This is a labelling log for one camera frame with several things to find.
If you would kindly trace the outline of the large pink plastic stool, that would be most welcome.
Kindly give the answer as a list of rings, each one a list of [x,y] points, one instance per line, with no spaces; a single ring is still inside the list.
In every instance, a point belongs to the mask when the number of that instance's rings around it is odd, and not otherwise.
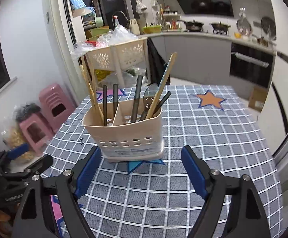
[[[75,110],[73,103],[57,83],[51,84],[40,91],[39,100],[42,112],[54,133],[59,130]]]

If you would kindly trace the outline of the black wok on stove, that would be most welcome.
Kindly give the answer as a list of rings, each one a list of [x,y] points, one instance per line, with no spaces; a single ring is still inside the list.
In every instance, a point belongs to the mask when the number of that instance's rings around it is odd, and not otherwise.
[[[203,30],[204,23],[197,22],[195,20],[192,21],[184,21],[184,20],[178,20],[178,22],[182,22],[185,24],[185,28],[189,32],[201,32]]]

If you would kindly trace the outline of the yellow patterned chopstick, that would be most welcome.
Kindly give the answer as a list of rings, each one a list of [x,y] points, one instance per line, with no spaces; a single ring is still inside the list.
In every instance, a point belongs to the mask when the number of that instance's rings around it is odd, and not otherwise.
[[[81,72],[83,74],[86,86],[87,86],[88,91],[89,91],[89,97],[90,97],[90,100],[92,103],[92,107],[94,108],[95,114],[98,117],[98,120],[100,122],[100,126],[102,126],[104,123],[104,116],[103,116],[103,113],[99,107],[99,104],[98,104],[98,101],[96,98],[96,93],[95,93],[94,88],[92,86],[92,80],[91,80],[91,77],[90,77],[90,74],[88,71],[88,67],[86,65],[86,60],[84,57],[81,57],[81,61],[82,61]]]

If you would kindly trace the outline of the green colander basket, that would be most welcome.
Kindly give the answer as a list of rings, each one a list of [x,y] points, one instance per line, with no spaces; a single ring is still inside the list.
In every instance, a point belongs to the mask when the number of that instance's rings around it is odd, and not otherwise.
[[[145,26],[142,28],[142,31],[145,35],[160,33],[162,31],[162,26],[160,25]]]

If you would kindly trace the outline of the small pink plastic stool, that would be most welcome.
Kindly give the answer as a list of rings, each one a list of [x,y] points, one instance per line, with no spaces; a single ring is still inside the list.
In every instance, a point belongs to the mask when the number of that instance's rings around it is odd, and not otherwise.
[[[33,113],[22,121],[19,126],[35,154],[37,156],[41,155],[54,136],[54,132],[46,118],[40,112]]]

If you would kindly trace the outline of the black utensil handle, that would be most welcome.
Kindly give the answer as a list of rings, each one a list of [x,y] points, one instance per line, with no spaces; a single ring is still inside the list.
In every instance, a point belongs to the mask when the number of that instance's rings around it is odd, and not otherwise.
[[[142,79],[143,79],[143,76],[138,75],[137,81],[136,81],[135,95],[134,95],[134,100],[133,100],[131,123],[135,123],[137,119],[137,111],[138,111],[139,100],[140,100]]]

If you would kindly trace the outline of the black built-in oven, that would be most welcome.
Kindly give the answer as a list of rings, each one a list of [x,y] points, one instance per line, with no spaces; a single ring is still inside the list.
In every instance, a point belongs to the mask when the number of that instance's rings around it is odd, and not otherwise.
[[[230,75],[268,88],[273,65],[272,54],[232,43]]]

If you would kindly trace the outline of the blue patterned chopstick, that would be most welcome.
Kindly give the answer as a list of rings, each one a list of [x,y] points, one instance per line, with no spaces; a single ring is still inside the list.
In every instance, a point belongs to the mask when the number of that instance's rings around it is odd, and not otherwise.
[[[168,80],[168,78],[170,76],[170,73],[171,73],[171,70],[173,68],[173,65],[175,64],[176,58],[177,58],[177,52],[172,53],[171,57],[169,59],[169,62],[167,63],[164,75],[163,75],[163,77],[161,79],[161,82],[160,82],[160,84],[158,86],[157,93],[155,94],[154,99],[152,101],[152,104],[151,104],[151,106],[150,106],[150,108],[148,110],[148,113],[147,113],[147,116],[146,116],[147,119],[152,118],[152,116],[154,115],[154,111],[156,109],[157,104],[160,101],[160,97],[162,95],[162,92],[164,90],[166,82],[167,82],[167,80]]]

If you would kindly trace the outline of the slotted metal spoon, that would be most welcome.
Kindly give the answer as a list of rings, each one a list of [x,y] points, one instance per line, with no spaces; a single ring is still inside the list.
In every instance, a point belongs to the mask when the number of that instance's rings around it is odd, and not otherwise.
[[[147,113],[151,107],[152,101],[154,100],[154,97],[157,91],[158,91],[158,85],[156,83],[153,83],[147,87],[143,96],[144,110],[141,114],[140,121],[143,121],[146,119]]]

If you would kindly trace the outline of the green dish soap bottle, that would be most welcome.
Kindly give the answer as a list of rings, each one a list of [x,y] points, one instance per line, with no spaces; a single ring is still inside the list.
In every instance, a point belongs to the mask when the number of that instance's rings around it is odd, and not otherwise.
[[[114,23],[114,29],[118,29],[120,27],[118,16],[117,15],[113,15],[112,21]]]

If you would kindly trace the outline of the beige utensil holder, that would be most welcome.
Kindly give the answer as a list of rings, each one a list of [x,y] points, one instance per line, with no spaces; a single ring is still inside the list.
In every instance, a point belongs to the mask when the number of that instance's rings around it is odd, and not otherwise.
[[[164,155],[162,109],[150,119],[128,123],[126,117],[132,114],[132,108],[132,100],[120,101],[116,112],[113,103],[108,103],[111,126],[104,126],[96,110],[90,108],[83,118],[83,126],[110,162],[161,159]]]

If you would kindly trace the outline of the plain wooden chopstick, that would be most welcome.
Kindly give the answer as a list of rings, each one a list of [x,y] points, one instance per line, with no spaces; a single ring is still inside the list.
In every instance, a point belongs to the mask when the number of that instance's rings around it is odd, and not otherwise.
[[[85,66],[83,66],[82,64],[79,67],[81,69],[81,73],[82,73],[83,78],[85,80],[87,90],[89,92],[89,97],[91,100],[92,108],[95,110],[96,119],[100,123],[100,126],[102,126],[104,123],[104,116],[103,116],[103,113],[99,107],[98,101],[97,101],[95,93],[93,91],[93,88],[91,86],[91,83],[89,80],[89,75],[87,73],[87,68]]]

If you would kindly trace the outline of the black chopstick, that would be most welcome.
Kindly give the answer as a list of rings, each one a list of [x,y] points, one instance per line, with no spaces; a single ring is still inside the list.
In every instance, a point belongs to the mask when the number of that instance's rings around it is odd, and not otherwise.
[[[119,85],[113,84],[113,116],[115,117],[119,103]]]
[[[107,126],[107,85],[103,86],[103,115],[104,115],[104,126]]]

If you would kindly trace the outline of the grey kitchen cabinets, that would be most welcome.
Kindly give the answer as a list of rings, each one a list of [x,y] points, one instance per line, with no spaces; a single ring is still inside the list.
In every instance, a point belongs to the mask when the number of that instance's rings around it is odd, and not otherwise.
[[[165,61],[177,53],[171,77],[199,84],[229,83],[232,47],[229,39],[178,33],[150,38]]]

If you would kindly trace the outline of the metal spoon black handle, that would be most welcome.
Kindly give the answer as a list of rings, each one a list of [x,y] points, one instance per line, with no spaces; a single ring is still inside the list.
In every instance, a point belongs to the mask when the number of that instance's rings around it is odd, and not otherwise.
[[[158,104],[155,107],[154,113],[155,114],[161,107],[162,105],[167,101],[167,99],[171,96],[171,92],[168,91],[165,96],[158,102]]]

